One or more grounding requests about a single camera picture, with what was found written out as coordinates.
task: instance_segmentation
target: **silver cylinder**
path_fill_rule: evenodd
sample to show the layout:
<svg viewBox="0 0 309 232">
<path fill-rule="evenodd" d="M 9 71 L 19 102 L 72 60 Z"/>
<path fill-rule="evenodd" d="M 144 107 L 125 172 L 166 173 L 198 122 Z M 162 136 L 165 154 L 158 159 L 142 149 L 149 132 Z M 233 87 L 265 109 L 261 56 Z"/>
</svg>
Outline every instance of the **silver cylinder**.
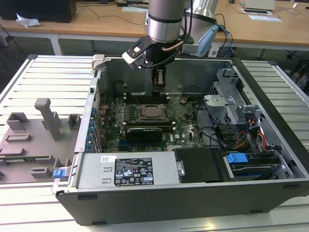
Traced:
<svg viewBox="0 0 309 232">
<path fill-rule="evenodd" d="M 177 20 L 183 17 L 185 0 L 150 0 L 149 15 L 163 20 Z"/>
<path fill-rule="evenodd" d="M 178 39 L 182 22 L 161 23 L 148 18 L 147 34 L 159 43 L 170 43 Z"/>
<path fill-rule="evenodd" d="M 216 16 L 214 11 L 217 7 L 217 3 L 218 0 L 194 0 L 193 14 L 215 20 Z"/>
</svg>

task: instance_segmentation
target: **warning label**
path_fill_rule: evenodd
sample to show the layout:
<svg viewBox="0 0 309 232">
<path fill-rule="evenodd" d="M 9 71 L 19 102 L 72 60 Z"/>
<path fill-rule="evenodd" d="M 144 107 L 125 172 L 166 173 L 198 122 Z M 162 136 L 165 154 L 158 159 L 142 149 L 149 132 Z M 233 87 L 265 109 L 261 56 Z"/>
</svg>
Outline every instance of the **warning label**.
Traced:
<svg viewBox="0 0 309 232">
<path fill-rule="evenodd" d="M 116 159 L 114 184 L 116 186 L 153 185 L 151 158 Z"/>
</svg>

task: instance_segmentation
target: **aluminum profile table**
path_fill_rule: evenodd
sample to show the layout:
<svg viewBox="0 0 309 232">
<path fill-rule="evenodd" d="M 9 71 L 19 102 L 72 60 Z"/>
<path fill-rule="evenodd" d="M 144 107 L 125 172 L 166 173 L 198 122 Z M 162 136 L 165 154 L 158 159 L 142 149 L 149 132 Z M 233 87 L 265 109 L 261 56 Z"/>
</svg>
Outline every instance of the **aluminum profile table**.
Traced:
<svg viewBox="0 0 309 232">
<path fill-rule="evenodd" d="M 308 96 L 277 65 L 270 65 L 267 61 L 244 61 L 244 65 L 309 151 Z M 244 92 L 255 104 L 249 90 Z"/>
<path fill-rule="evenodd" d="M 9 113 L 16 109 L 25 111 L 29 118 L 41 117 L 32 104 L 37 97 L 51 98 L 55 102 L 51 107 L 59 112 L 59 117 L 66 118 L 72 111 L 82 114 L 93 77 L 90 63 L 91 57 L 27 59 L 0 95 L 2 135 Z M 244 63 L 295 133 L 301 132 L 297 135 L 308 148 L 308 98 L 279 67 L 264 61 Z M 57 201 L 51 186 L 52 183 L 0 185 L 0 231 L 307 232 L 309 228 L 309 197 L 290 199 L 265 214 L 82 227 Z"/>
</svg>

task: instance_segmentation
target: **blue release tab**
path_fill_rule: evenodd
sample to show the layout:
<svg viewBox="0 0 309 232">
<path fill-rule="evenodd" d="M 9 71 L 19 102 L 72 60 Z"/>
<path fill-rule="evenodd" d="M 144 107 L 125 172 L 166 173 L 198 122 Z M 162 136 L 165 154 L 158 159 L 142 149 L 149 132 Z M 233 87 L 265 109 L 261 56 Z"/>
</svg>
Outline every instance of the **blue release tab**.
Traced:
<svg viewBox="0 0 309 232">
<path fill-rule="evenodd" d="M 229 163 L 248 163 L 245 153 L 230 153 L 226 158 Z"/>
<path fill-rule="evenodd" d="M 53 178 L 66 178 L 66 170 L 56 169 L 54 170 Z"/>
</svg>

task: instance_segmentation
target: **floor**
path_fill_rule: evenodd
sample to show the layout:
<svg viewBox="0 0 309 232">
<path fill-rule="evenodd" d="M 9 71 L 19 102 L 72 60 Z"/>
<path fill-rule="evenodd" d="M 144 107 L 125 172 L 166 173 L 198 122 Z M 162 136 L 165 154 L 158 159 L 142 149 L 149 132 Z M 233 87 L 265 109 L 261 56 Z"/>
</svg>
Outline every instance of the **floor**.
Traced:
<svg viewBox="0 0 309 232">
<path fill-rule="evenodd" d="M 53 55 L 53 48 L 49 39 L 45 38 L 23 38 L 15 37 L 18 45 L 26 54 L 38 55 Z M 61 40 L 60 41 L 65 55 L 75 56 L 92 56 L 94 52 L 91 50 L 90 41 L 85 40 Z M 121 55 L 123 51 L 128 49 L 131 42 L 111 42 L 111 41 L 96 41 L 96 53 L 103 53 L 107 55 Z M 258 60 L 256 55 L 258 49 L 237 48 L 235 56 L 243 60 Z M 298 56 L 302 56 L 306 52 L 297 52 Z M 293 70 L 297 65 L 299 58 L 292 57 L 287 59 L 286 51 L 280 50 L 266 50 L 262 60 L 275 61 L 283 70 Z M 25 56 L 16 47 L 12 40 L 8 42 L 8 47 L 0 46 L 0 92 L 9 83 L 13 75 L 25 60 Z M 301 57 L 302 59 L 309 59 L 309 53 Z"/>
</svg>

